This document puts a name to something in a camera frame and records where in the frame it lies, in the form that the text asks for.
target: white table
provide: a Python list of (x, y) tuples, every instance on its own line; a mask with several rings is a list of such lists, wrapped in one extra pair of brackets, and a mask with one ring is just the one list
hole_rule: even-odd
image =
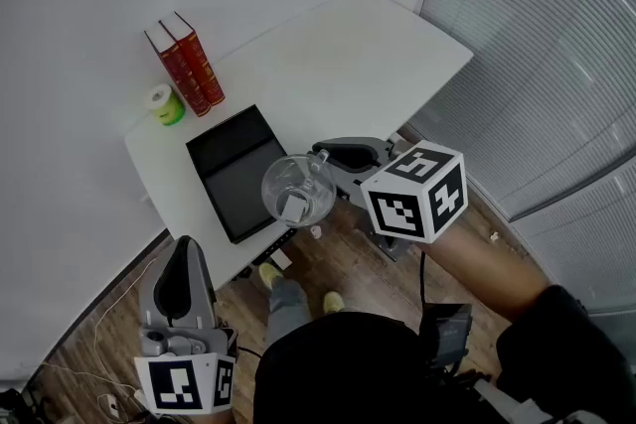
[(256, 104), (288, 154), (339, 136), (387, 139), (472, 53), (389, 0), (331, 0), (265, 33), (214, 65), (226, 99), (202, 118), (164, 127), (143, 118), (125, 138), (148, 195), (174, 237), (190, 235), (215, 288), (286, 227), (230, 243), (186, 142)]

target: forearm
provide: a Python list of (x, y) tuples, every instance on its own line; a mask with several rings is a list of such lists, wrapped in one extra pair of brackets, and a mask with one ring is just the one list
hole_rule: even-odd
[(534, 264), (484, 242), (458, 224), (420, 247), (482, 303), (511, 321), (549, 286)]

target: clear glass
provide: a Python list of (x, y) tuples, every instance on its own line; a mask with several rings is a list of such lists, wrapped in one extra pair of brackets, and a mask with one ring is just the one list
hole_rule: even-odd
[(269, 213), (287, 226), (307, 226), (329, 213), (336, 201), (336, 184), (325, 162), (326, 150), (317, 156), (298, 154), (275, 161), (262, 178), (262, 200)]

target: tape roll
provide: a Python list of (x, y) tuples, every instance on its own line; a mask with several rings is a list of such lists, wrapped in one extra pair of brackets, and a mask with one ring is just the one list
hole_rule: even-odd
[(167, 83), (150, 89), (144, 103), (150, 113), (164, 126), (176, 124), (186, 112), (181, 99)]

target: sneaker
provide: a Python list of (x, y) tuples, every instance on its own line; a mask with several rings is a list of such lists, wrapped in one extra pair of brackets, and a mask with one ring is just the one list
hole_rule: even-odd
[(326, 293), (322, 299), (322, 311), (325, 315), (338, 313), (345, 309), (345, 301), (338, 292)]
[(273, 284), (274, 279), (282, 277), (282, 272), (280, 272), (271, 263), (265, 262), (258, 265), (258, 275), (260, 276), (262, 284), (271, 290), (271, 285)]

